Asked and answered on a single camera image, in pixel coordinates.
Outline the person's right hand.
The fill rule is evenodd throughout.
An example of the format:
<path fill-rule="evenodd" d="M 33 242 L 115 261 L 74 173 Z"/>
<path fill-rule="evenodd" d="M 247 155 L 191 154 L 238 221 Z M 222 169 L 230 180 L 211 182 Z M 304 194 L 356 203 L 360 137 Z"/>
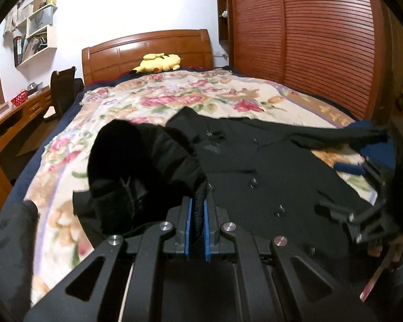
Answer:
<path fill-rule="evenodd" d="M 393 249 L 392 262 L 403 261 L 403 235 L 399 235 L 394 240 L 388 243 L 381 243 L 380 241 L 374 241 L 368 245 L 368 255 L 371 257 L 380 257 L 382 253 Z"/>

